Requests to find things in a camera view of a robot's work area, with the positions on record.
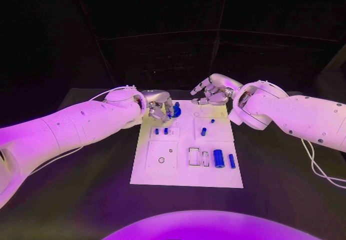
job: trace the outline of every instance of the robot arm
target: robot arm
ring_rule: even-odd
[[[346,105],[308,96],[288,96],[266,81],[240,85],[233,79],[211,74],[195,86],[191,95],[204,88],[204,98],[194,104],[221,105],[232,98],[227,119],[263,130],[270,121],[281,130],[328,148],[346,152]]]
[[[99,94],[53,114],[0,129],[0,208],[48,159],[141,124],[146,108],[149,116],[162,122],[170,119],[172,104],[165,91],[138,92],[125,86],[106,92],[102,102],[92,100]]]

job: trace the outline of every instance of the blue object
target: blue object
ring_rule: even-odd
[[[236,164],[234,164],[233,154],[229,154],[227,157],[229,157],[229,161],[230,161],[230,168],[234,169]]]
[[[204,136],[204,135],[206,135],[206,132],[207,132],[207,129],[203,127],[203,128],[201,128],[201,133],[200,133],[200,135]]]
[[[172,106],[172,118],[175,118],[175,117],[178,117],[180,116],[180,114],[181,114],[181,109],[180,109],[180,107],[178,107],[180,105],[178,105],[178,102],[175,102],[174,103],[174,106]]]
[[[217,169],[224,167],[223,155],[219,149],[213,150],[213,161],[214,161],[214,167]]]

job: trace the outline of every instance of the table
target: table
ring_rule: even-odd
[[[59,109],[102,91],[71,88]],[[172,99],[193,98],[188,91],[168,92]],[[100,239],[135,221],[184,210],[242,213],[321,239],[346,238],[346,190],[314,175],[299,139],[273,123],[263,131],[232,123],[243,189],[131,185],[138,132],[139,125],[122,129],[25,179],[0,209],[1,239]],[[346,179],[340,152],[315,144],[314,150],[325,174]]]

